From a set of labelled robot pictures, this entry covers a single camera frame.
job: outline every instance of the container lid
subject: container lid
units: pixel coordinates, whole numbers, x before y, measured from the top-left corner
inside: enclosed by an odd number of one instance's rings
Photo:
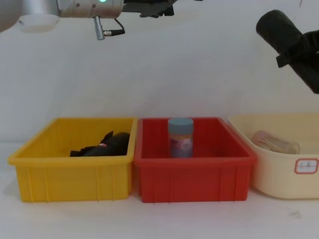
[[[168,132],[174,134],[192,134],[194,121],[191,118],[171,118],[168,120]]]

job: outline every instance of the cylindrical can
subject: cylindrical can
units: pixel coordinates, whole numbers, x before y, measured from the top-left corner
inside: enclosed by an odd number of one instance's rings
[[[190,158],[193,156],[194,122],[190,118],[172,118],[168,121],[170,156]]]

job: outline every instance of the container label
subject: container label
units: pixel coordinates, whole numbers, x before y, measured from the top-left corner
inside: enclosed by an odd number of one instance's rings
[[[176,137],[170,139],[172,157],[192,157],[193,140],[191,137]]]
[[[319,161],[316,158],[300,158],[296,161],[295,173],[315,174],[318,171]]]

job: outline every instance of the white table surface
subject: white table surface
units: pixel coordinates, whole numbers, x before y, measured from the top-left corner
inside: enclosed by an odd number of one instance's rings
[[[249,192],[246,202],[22,203],[0,144],[1,239],[319,239],[319,200],[284,201]]]

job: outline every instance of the white wall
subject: white wall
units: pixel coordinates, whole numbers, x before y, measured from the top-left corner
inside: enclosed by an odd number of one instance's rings
[[[220,116],[317,112],[314,95],[255,26],[284,11],[319,29],[319,1],[179,0],[174,17],[124,13],[125,36],[95,40],[90,19],[49,33],[0,34],[0,142],[24,141],[60,116]],[[116,27],[110,20],[104,26]]]

